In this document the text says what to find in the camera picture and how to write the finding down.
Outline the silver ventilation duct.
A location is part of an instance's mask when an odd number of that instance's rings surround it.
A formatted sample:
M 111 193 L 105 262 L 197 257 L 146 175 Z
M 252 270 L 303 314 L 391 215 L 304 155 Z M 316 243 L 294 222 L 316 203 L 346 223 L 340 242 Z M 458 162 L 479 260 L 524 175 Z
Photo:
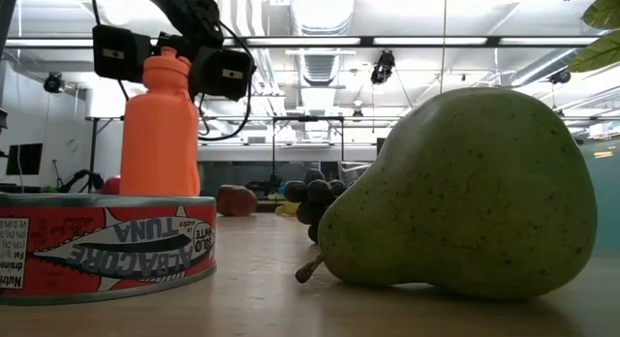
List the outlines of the silver ventilation duct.
M 292 28 L 298 36 L 349 34 L 355 0 L 290 0 Z M 312 86 L 329 86 L 338 75 L 341 55 L 335 49 L 299 57 L 302 78 Z

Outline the green artificial plant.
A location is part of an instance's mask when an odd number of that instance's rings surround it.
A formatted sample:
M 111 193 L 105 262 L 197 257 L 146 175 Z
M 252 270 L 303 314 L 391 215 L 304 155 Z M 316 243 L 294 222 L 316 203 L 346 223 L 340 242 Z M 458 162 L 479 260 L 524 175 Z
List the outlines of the green artificial plant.
M 596 0 L 583 13 L 588 26 L 606 31 L 584 48 L 568 66 L 569 73 L 586 73 L 620 62 L 620 0 Z

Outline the dark red fruit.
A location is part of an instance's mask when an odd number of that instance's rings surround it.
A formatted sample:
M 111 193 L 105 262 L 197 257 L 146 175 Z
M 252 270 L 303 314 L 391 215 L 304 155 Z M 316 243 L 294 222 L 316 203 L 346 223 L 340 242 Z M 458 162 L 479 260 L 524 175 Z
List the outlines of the dark red fruit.
M 243 186 L 222 185 L 217 192 L 217 212 L 224 216 L 248 216 L 256 211 L 257 206 L 255 193 Z

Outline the dark purple grape bunch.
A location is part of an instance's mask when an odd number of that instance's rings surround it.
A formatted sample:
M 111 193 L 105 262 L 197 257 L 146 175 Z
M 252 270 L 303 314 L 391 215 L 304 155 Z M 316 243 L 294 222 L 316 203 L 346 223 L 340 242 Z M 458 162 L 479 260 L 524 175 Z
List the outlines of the dark purple grape bunch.
M 283 196 L 286 201 L 297 204 L 295 212 L 297 220 L 308 227 L 308 237 L 317 243 L 321 219 L 331 204 L 347 188 L 342 180 L 327 181 L 321 171 L 310 168 L 302 180 L 292 180 L 285 184 Z

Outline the black background table frame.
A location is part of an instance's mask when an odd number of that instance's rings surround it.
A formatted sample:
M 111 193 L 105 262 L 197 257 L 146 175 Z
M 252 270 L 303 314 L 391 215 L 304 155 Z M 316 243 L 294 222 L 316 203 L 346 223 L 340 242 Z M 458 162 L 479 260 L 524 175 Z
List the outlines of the black background table frame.
M 264 142 L 241 138 L 201 138 L 197 161 L 267 162 L 276 174 L 279 162 L 370 162 L 396 121 L 395 116 L 272 116 L 250 118 L 266 126 Z

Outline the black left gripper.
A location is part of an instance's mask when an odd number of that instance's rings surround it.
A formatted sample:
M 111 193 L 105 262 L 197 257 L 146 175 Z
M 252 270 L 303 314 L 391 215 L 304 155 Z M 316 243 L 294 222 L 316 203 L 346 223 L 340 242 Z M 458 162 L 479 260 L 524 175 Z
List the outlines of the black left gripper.
M 246 52 L 216 49 L 201 36 L 161 32 L 152 48 L 148 36 L 109 25 L 92 28 L 94 70 L 100 77 L 142 83 L 143 63 L 159 55 L 163 47 L 175 50 L 192 62 L 190 88 L 195 93 L 238 101 L 245 97 L 255 71 L 254 59 Z

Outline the green pear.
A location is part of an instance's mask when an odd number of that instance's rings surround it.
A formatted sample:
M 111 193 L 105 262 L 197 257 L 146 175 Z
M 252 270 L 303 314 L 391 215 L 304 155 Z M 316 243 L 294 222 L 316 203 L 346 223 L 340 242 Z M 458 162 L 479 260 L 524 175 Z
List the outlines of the green pear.
M 562 119 L 520 92 L 460 88 L 391 129 L 295 277 L 324 265 L 348 284 L 527 299 L 577 276 L 596 233 L 591 177 Z

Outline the black monitor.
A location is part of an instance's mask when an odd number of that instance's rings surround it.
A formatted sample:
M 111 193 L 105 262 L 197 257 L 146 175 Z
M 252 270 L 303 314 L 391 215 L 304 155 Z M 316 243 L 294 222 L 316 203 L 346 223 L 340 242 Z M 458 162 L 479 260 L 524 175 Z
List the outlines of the black monitor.
M 11 145 L 6 173 L 8 175 L 38 175 L 42 155 L 43 145 L 41 143 Z

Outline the black overhead light bar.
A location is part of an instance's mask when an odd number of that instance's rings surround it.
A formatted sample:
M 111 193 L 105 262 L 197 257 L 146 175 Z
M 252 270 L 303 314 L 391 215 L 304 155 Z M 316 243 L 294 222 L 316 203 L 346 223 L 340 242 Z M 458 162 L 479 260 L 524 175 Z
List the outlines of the black overhead light bar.
M 495 48 L 495 47 L 585 47 L 600 36 L 488 36 L 488 37 L 248 37 L 240 41 L 250 48 Z M 6 48 L 17 49 L 86 49 L 93 46 L 91 38 L 12 38 Z

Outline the red label tuna can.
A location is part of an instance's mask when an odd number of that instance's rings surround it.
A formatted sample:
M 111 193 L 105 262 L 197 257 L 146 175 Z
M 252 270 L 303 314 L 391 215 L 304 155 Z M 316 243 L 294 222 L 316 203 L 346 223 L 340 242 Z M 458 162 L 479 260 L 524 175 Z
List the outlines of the red label tuna can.
M 0 194 L 0 305 L 165 291 L 216 271 L 209 197 Z

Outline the orange plastic squeeze bottle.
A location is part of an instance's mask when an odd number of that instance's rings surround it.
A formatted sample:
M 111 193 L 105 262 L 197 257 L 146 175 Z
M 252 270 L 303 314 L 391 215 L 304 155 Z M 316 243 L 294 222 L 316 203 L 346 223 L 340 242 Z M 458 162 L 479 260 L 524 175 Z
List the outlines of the orange plastic squeeze bottle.
M 119 194 L 196 197 L 198 110 L 190 99 L 190 61 L 169 46 L 144 61 L 147 92 L 126 106 Z

